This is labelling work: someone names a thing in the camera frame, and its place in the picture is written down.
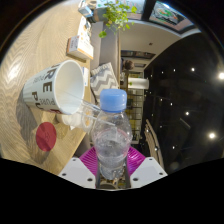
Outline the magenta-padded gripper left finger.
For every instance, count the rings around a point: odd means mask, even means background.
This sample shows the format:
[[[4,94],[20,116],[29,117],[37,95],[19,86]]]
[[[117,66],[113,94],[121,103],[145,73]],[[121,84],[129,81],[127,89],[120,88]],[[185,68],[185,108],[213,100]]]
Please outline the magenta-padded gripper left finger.
[[[98,174],[98,159],[95,148],[80,157],[72,157],[59,173],[59,177],[84,188],[95,189]]]

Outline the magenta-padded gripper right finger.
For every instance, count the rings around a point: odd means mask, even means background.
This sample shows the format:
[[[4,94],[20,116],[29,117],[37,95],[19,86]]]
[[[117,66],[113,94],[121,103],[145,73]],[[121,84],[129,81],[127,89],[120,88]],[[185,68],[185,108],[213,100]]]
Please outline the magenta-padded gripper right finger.
[[[154,157],[145,157],[133,147],[126,158],[126,182],[130,188],[140,188],[166,177],[167,173]]]

